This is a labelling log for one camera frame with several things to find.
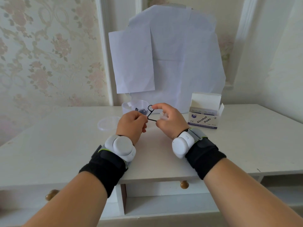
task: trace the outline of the black wrist strap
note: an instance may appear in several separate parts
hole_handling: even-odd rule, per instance
[[[214,165],[222,158],[226,158],[226,155],[220,152],[208,138],[203,138],[192,146],[185,157],[203,180]]]
[[[125,162],[116,154],[100,150],[101,146],[94,152],[91,160],[79,171],[87,171],[96,176],[106,189],[107,197],[111,195],[126,171]]]

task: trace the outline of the wooden drawer knob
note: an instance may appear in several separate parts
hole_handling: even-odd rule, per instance
[[[59,193],[59,190],[57,190],[57,189],[52,189],[52,190],[48,193],[48,195],[45,196],[45,199],[46,199],[47,201],[50,201],[53,197],[55,197],[55,195],[56,195],[57,193]]]
[[[182,189],[187,189],[189,187],[189,184],[188,184],[187,181],[182,181],[180,186],[181,186]]]

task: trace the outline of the clear plastic container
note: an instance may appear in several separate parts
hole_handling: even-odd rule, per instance
[[[120,117],[118,116],[111,116],[101,119],[98,122],[98,129],[101,131],[115,130],[117,129],[119,119]]]
[[[149,112],[148,110],[149,104],[148,102],[140,99],[135,99],[130,102],[125,102],[122,104],[122,112],[123,114],[137,110],[138,112],[142,113],[143,115],[147,115]]]

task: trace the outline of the person's left hand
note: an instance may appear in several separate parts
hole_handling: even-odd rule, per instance
[[[133,145],[135,145],[138,142],[141,133],[146,132],[147,122],[147,116],[140,112],[128,112],[119,120],[116,135],[128,137],[132,141]]]

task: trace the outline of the plastic lid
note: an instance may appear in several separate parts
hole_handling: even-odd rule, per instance
[[[118,116],[111,116],[101,119],[98,122],[98,129],[101,131],[115,130],[117,129],[119,119],[120,117]]]

